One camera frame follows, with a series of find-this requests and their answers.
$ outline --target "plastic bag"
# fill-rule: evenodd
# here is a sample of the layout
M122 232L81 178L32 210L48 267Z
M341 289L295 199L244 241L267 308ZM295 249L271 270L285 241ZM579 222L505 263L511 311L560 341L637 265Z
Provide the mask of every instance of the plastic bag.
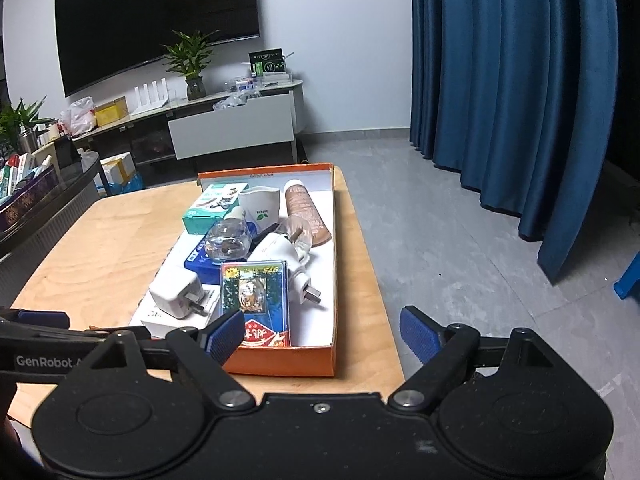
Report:
M224 110L225 108L232 108L234 106L242 106L246 104L247 99L255 99L257 97L260 97L260 92L254 89L233 92L226 99L214 104L213 109L217 111Z
M90 132L96 126L94 115L94 99L92 97L83 97L69 107L71 114L71 135L79 136Z
M62 130L66 135L71 135L71 110L67 108L60 112L58 124L62 126Z

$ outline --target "wall-mounted tv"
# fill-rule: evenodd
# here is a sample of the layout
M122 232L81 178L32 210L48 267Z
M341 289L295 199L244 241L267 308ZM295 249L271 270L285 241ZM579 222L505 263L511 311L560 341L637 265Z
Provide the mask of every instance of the wall-mounted tv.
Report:
M256 0L56 0L65 95L158 59L172 30L217 43L260 35Z

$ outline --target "red label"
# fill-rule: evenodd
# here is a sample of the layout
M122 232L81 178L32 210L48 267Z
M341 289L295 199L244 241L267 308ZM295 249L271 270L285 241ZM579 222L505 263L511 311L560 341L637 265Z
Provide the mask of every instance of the red label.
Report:
M244 343L247 346L267 346L276 333L270 328L250 319L244 324Z

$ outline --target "teal box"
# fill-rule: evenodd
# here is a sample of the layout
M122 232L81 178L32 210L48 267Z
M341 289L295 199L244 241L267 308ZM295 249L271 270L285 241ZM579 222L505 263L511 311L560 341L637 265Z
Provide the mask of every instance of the teal box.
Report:
M190 235L205 235L226 213L238 205L238 193L247 183L211 184L182 216Z

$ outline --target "floor tile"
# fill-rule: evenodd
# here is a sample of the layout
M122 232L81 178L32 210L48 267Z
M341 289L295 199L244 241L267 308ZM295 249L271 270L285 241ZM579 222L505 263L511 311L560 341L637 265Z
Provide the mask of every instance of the floor tile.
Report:
M406 304L483 335L530 326L614 413L607 479L640 478L640 307L611 288L640 236L606 190L598 188L567 273L552 286L536 263L540 242L518 236L519 219L483 209L458 174L435 168L406 140L329 142L307 153L345 175L406 377L420 367L399 336Z
M447 190L455 176L429 170L397 139L361 145L359 152L346 143L344 150L331 146L307 153L310 160L322 156L339 165L345 175L405 374L418 367L399 337L399 313L406 304L442 325L466 322L483 335L535 328L498 269L450 214ZM421 190L418 200L414 186Z
M640 478L640 306L606 286L537 318L545 340L603 397L615 421L608 457L619 479Z
M479 194L462 189L459 182L450 189L450 200L456 217L533 316L611 284L640 250L640 236L629 227L628 213L599 189L565 265L567 272L551 285L537 264L542 242L519 237L519 218L482 208Z

